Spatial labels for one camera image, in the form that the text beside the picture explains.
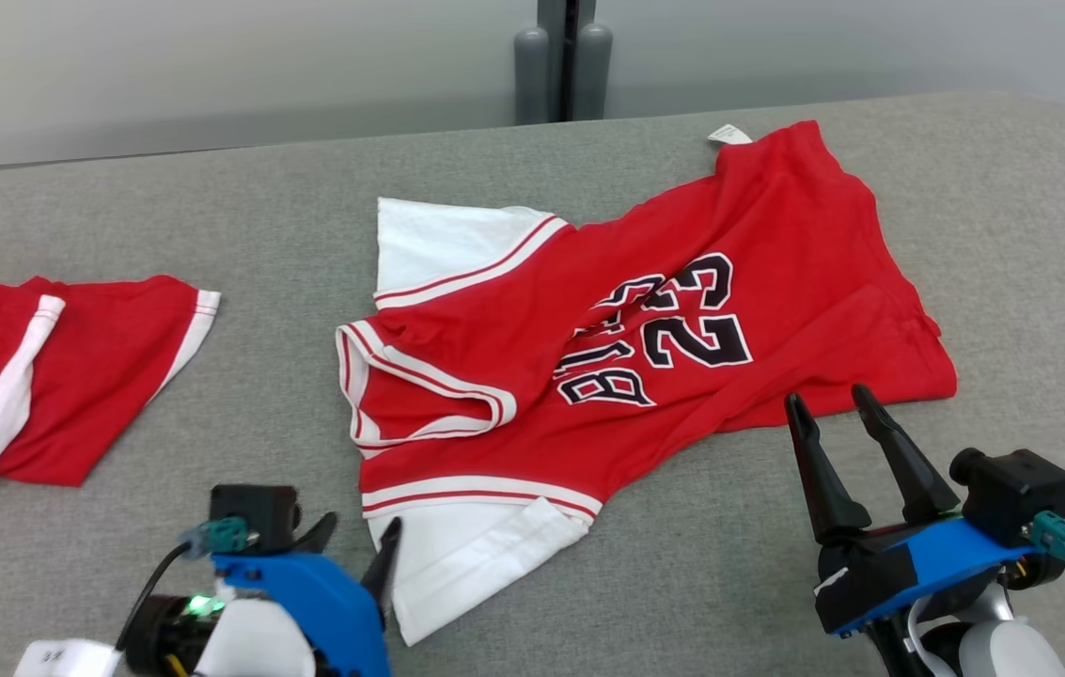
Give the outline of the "red basketball jersey number 23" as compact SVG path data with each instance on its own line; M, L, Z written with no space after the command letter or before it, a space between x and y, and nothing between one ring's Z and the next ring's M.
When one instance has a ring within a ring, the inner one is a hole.
M956 394L874 194L815 121L610 222L377 202L376 312L335 330L370 534L413 646L578 543L712 433Z

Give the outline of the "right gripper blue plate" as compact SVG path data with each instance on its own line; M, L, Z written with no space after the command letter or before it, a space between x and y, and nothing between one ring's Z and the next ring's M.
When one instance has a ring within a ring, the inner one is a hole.
M957 494L874 393L857 383L852 399L904 498L902 517L927 522L956 511ZM868 622L1035 552L1029 543L996 543L961 518L850 540L871 526L869 512L850 496L830 463L819 424L802 396L786 395L784 407L812 534L816 544L828 547L820 554L821 582L814 590L825 634L858 633Z

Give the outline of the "red shorts with white stripes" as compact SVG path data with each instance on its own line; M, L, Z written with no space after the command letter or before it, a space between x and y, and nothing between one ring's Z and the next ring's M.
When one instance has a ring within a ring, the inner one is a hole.
M219 306L171 276L0 283L0 479L84 483L200 351Z

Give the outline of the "grey vertical partition post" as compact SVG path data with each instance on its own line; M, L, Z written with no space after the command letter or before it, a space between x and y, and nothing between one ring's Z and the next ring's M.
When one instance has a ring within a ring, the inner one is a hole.
M573 53L580 27L597 23L599 0L537 0L537 21L548 33L548 123L572 117Z

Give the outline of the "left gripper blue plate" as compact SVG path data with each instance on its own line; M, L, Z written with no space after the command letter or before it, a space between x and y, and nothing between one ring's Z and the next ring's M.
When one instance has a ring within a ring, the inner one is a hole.
M322 515L291 552L213 556L220 581L248 595L223 608L212 677L393 677L386 623L403 521L387 523L361 581L321 555L337 523Z

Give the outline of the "grey fabric upholstered surface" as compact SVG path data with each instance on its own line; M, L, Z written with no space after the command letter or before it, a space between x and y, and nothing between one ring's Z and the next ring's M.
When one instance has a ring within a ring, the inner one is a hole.
M84 488L0 480L0 677L37 639L116 635L222 481L292 484L360 574L373 548L335 326L376 287L376 198L623 215L712 168L707 136L820 123L958 370L892 407L936 463L1032 449L1065 468L1065 104L950 93L407 134L0 170L0 281L168 274L222 292L198 356ZM415 647L403 677L876 677L822 635L785 430L718 434L622 490L587 536Z

